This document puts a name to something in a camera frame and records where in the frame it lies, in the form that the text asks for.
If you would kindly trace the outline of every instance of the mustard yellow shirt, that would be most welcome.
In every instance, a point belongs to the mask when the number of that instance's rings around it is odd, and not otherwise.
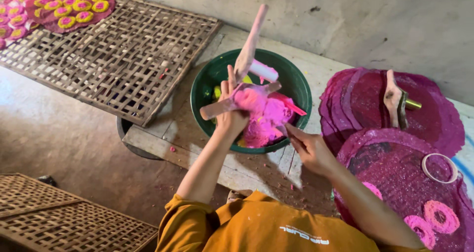
[[[313,215],[258,191],[214,211],[175,194],[165,206],[157,252],[316,251],[427,252],[377,246],[340,219]]]

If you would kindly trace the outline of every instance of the green plastic basin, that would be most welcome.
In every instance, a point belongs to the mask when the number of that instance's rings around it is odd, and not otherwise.
[[[198,122],[199,127],[208,136],[212,135],[216,129],[216,125],[210,120],[205,121],[201,117],[199,109],[212,103],[212,93],[214,87],[216,85],[220,85],[222,81],[228,79],[227,65],[230,64],[234,66],[239,53],[240,49],[235,49],[217,56],[208,64],[206,64],[199,72],[196,79],[194,79],[193,87],[191,89],[191,109],[193,110],[194,118],[196,119],[196,122]],[[255,59],[274,68],[278,72],[278,81],[281,83],[281,89],[278,92],[293,98],[295,104],[308,113],[306,116],[299,116],[296,114],[295,120],[293,121],[293,125],[300,129],[304,129],[308,123],[308,120],[310,119],[312,100],[310,87],[304,78],[303,73],[301,73],[301,71],[289,60],[268,50],[257,49],[255,51]],[[254,84],[260,84],[260,79],[258,76],[252,73],[248,73],[248,75]],[[263,154],[273,152],[290,143],[288,138],[284,138],[278,143],[267,147],[243,148],[237,146],[237,140],[234,140],[234,144],[230,147],[230,149],[235,152],[247,154]]]

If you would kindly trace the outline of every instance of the concrete wall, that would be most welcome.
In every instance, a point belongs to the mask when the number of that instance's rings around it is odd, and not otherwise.
[[[262,36],[352,65],[435,80],[474,105],[474,0],[152,0],[249,30],[270,6]]]

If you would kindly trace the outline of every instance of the person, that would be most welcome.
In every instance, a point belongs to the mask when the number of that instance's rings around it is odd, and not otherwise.
[[[233,75],[228,66],[229,76]],[[220,100],[234,86],[221,83]],[[405,222],[340,164],[318,134],[286,125],[291,144],[311,172],[341,194],[360,230],[340,219],[311,214],[261,193],[209,206],[231,144],[248,123],[241,111],[217,116],[216,130],[165,206],[158,233],[162,251],[429,251]]]

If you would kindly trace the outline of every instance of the woven bamboo tray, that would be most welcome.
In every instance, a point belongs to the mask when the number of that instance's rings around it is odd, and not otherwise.
[[[116,0],[97,24],[35,30],[1,51],[0,65],[146,126],[221,26],[153,2]]]
[[[36,251],[139,251],[158,227],[21,174],[0,175],[0,236]]]

